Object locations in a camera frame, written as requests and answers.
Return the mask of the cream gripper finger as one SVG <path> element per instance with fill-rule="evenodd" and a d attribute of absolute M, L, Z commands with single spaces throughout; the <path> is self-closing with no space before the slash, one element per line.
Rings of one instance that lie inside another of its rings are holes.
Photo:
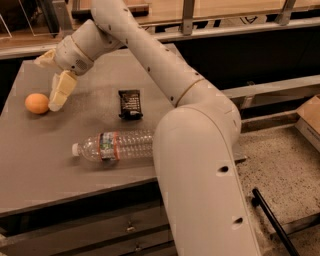
<path fill-rule="evenodd" d="M 77 85 L 77 76 L 68 70 L 55 74 L 52 79 L 52 89 L 48 107 L 51 111 L 59 111 Z"/>
<path fill-rule="evenodd" d="M 42 68 L 54 68 L 56 66 L 54 57 L 56 50 L 51 49 L 34 60 L 34 63 Z"/>

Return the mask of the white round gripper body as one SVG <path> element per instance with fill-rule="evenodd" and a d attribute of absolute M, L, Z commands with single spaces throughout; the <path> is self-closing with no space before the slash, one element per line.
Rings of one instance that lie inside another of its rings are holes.
<path fill-rule="evenodd" d="M 72 71 L 77 76 L 85 74 L 94 64 L 76 45 L 71 36 L 65 37 L 57 45 L 54 61 L 62 70 Z"/>

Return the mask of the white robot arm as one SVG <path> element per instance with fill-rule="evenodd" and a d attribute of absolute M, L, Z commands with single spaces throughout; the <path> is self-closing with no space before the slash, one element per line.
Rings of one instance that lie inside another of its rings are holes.
<path fill-rule="evenodd" d="M 38 57 L 72 77 L 127 46 L 173 105 L 159 122 L 153 159 L 179 256 L 261 256 L 233 157 L 234 103 L 153 38 L 123 0 L 92 0 L 90 20 Z"/>

